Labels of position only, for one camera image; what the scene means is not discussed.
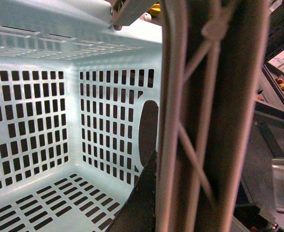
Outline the dark left gripper camera finger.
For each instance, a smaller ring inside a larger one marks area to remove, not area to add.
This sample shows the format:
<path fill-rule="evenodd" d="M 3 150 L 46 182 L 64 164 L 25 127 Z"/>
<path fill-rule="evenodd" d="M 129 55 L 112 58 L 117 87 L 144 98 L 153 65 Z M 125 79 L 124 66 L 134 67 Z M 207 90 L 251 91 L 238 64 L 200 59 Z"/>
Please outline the dark left gripper camera finger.
<path fill-rule="evenodd" d="M 157 152 L 152 151 L 128 200 L 108 226 L 108 232 L 153 232 L 156 225 Z"/>

